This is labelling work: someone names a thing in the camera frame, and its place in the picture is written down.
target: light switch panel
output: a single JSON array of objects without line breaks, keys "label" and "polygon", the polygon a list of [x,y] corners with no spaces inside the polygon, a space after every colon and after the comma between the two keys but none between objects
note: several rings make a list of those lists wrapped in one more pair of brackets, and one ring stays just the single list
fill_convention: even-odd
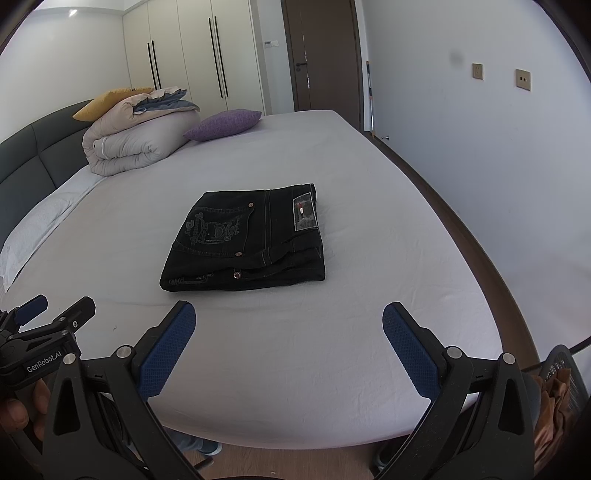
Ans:
[{"label": "light switch panel", "polygon": [[516,70],[515,81],[519,88],[531,91],[531,73],[527,70]]},{"label": "light switch panel", "polygon": [[472,64],[472,77],[477,80],[484,80],[484,65],[481,63]]}]

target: white pillow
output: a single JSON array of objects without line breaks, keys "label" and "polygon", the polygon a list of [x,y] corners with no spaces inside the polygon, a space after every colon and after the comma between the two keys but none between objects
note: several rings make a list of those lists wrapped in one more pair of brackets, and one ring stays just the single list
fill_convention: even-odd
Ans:
[{"label": "white pillow", "polygon": [[0,277],[8,291],[33,253],[80,201],[105,178],[86,166],[37,203],[8,235],[0,252]]}]

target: black wardrobe handle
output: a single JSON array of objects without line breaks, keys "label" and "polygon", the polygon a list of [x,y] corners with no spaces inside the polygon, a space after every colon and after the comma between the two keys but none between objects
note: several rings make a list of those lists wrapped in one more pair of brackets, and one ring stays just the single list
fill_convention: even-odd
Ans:
[{"label": "black wardrobe handle", "polygon": [[158,90],[156,86],[156,77],[154,76],[154,65],[152,64],[152,52],[150,52],[150,42],[147,42],[146,45],[148,46],[148,57],[150,58],[150,69],[152,70],[152,80],[154,81],[154,90]]},{"label": "black wardrobe handle", "polygon": [[222,82],[220,82],[220,71],[217,69],[217,56],[216,56],[216,47],[213,43],[213,28],[212,28],[212,19],[208,18],[209,20],[209,33],[212,36],[212,50],[213,50],[213,60],[216,63],[216,75],[217,75],[217,86],[220,87],[220,97],[223,98],[222,92]]},{"label": "black wardrobe handle", "polygon": [[154,40],[152,40],[152,51],[154,52],[154,66],[156,67],[156,76],[158,77],[158,85],[162,88],[162,82],[160,81],[160,72],[158,71],[158,60],[156,60],[156,48],[154,47]]},{"label": "black wardrobe handle", "polygon": [[226,88],[226,96],[228,97],[228,83],[226,82],[226,72],[223,69],[223,57],[222,57],[222,44],[220,43],[220,31],[217,27],[217,17],[214,15],[213,17],[214,22],[216,23],[216,36],[217,36],[217,47],[220,51],[220,65],[222,66],[222,77],[223,77],[223,84]]}]

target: blue folded blanket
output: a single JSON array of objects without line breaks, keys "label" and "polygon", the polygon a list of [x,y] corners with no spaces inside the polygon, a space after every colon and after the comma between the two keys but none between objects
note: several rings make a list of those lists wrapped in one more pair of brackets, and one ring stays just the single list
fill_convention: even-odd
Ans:
[{"label": "blue folded blanket", "polygon": [[186,90],[178,89],[174,93],[165,93],[159,98],[146,98],[134,106],[134,115],[137,113],[152,112],[156,110],[170,110],[173,108],[183,108],[187,106],[194,106],[199,111],[199,107],[194,103],[182,98],[187,94]]}]

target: laundry basket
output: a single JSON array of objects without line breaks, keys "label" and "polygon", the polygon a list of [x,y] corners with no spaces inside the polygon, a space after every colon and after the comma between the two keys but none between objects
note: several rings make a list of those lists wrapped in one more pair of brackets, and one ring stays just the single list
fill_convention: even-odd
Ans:
[{"label": "laundry basket", "polygon": [[571,370],[569,407],[570,411],[578,418],[589,401],[589,394],[570,350],[564,345],[554,347],[542,364],[539,376],[546,381],[562,368],[570,368]]}]

